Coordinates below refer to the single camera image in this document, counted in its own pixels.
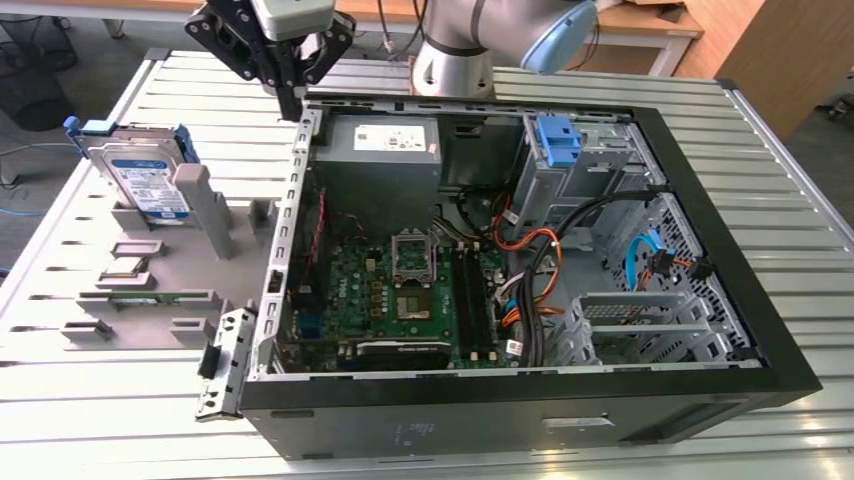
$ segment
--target ram slot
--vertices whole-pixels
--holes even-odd
[[[451,259],[459,349],[463,358],[485,358],[493,347],[483,272],[478,252],[455,251]]]

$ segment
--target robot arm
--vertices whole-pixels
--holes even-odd
[[[494,54],[541,74],[566,66],[593,30],[593,0],[426,0],[424,46],[412,84],[422,95],[493,93]],[[184,30],[244,79],[272,90],[282,118],[298,121],[306,86],[352,45],[356,22],[335,0],[206,0]],[[318,50],[304,56],[315,35]]]
[[[306,85],[316,84],[352,45],[356,22],[335,0],[206,0],[184,30],[244,80],[258,78],[298,121]],[[308,35],[318,50],[303,55]]]
[[[493,57],[539,74],[565,68],[597,22],[591,0],[432,0],[412,70],[422,95],[486,97]]]

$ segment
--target motherboard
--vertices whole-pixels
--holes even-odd
[[[299,338],[283,344],[290,371],[503,366],[489,301],[502,268],[499,251],[419,232],[339,245],[326,309],[298,313]]]

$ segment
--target blue hard drive label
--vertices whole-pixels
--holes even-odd
[[[172,184],[172,172],[160,160],[112,160],[119,181],[134,198],[136,208],[148,216],[178,220],[190,216],[182,192]]]

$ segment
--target metal bracket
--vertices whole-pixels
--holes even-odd
[[[206,379],[199,396],[196,421],[235,420],[246,383],[258,312],[251,306],[220,317],[214,343],[204,348],[199,375]]]

